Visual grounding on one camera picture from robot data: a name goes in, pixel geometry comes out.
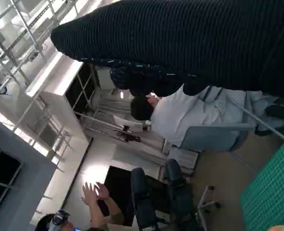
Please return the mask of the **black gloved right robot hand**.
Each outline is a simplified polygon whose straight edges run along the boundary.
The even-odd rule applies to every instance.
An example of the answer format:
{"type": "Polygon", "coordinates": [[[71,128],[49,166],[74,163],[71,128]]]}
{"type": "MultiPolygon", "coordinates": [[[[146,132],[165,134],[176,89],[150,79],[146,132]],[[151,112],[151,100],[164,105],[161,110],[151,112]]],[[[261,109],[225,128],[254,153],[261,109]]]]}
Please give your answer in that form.
{"type": "Polygon", "coordinates": [[[284,97],[284,0],[120,0],[54,28],[71,59],[284,97]]]}

